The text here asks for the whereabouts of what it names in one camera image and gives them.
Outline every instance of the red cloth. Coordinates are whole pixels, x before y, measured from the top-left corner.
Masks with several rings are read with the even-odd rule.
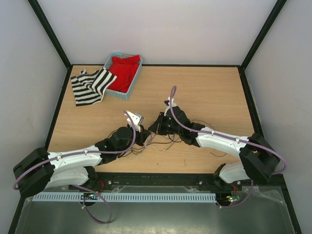
[[[117,79],[108,89],[126,93],[137,72],[140,56],[136,55],[129,58],[112,57],[112,61],[113,64],[109,68],[109,71],[117,76]]]

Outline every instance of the plastic basket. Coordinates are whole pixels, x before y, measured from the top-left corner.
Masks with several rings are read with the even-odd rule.
[[[114,57],[114,56],[124,59],[124,58],[128,58],[128,57],[132,57],[133,55],[123,54],[123,53],[118,53],[118,52],[111,53],[111,55],[109,56],[108,60],[104,64],[104,67],[107,70],[113,64],[112,57]],[[136,75],[133,78],[132,83],[131,83],[127,93],[122,93],[122,92],[118,92],[118,91],[115,91],[115,90],[106,89],[104,95],[108,95],[108,96],[112,96],[112,97],[116,97],[116,98],[120,98],[120,99],[124,99],[124,100],[129,100],[131,92],[132,92],[132,90],[135,87],[135,84],[137,82],[137,78],[139,77],[139,75],[141,73],[141,70],[142,70],[142,58],[140,59],[140,61],[138,63],[138,69],[136,71]]]

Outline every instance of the striped cloth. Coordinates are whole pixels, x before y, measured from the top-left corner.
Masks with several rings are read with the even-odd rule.
[[[76,106],[93,105],[103,100],[106,88],[117,76],[102,67],[93,74],[84,69],[80,75],[71,77]]]

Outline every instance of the wooden tabletop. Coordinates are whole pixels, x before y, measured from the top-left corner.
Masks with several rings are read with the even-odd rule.
[[[74,66],[71,76],[86,68],[88,73],[101,66]],[[251,136],[254,132],[238,70],[235,67],[159,67],[143,66],[129,100],[104,96],[100,103],[75,106],[69,81],[49,146],[50,152],[86,148],[106,138],[113,130],[126,126],[124,110],[144,116],[148,128],[164,112],[171,88],[176,85],[175,103],[190,120],[211,124],[216,130]],[[169,142],[155,136],[153,142]],[[143,153],[96,167],[98,172],[137,173],[213,173],[222,163],[237,162],[232,155],[210,148],[182,143],[153,144]]]

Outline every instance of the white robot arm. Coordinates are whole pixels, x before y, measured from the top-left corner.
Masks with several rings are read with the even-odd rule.
[[[93,188],[98,180],[94,166],[121,157],[124,151],[131,148],[132,142],[143,146],[150,135],[150,132],[141,125],[143,116],[129,111],[126,113],[128,116],[126,127],[118,128],[108,138],[85,149],[58,153],[48,153],[44,148],[35,149],[13,169],[21,196],[30,197],[54,186],[74,184]],[[29,168],[44,161],[47,163],[25,173]]]
[[[175,118],[178,119],[179,123],[197,132],[189,131],[175,121],[169,106],[170,100],[172,100],[171,105]],[[259,134],[235,136],[218,132],[205,125],[190,122],[173,98],[170,99],[169,97],[165,101],[165,105],[167,109],[159,114],[154,124],[149,127],[149,131],[159,135],[178,134],[189,145],[217,149],[240,160],[240,162],[233,164],[224,163],[216,170],[214,182],[218,187],[222,188],[225,184],[249,178],[260,183],[269,181],[280,159],[270,152],[242,142],[252,142],[272,150],[264,137]]]

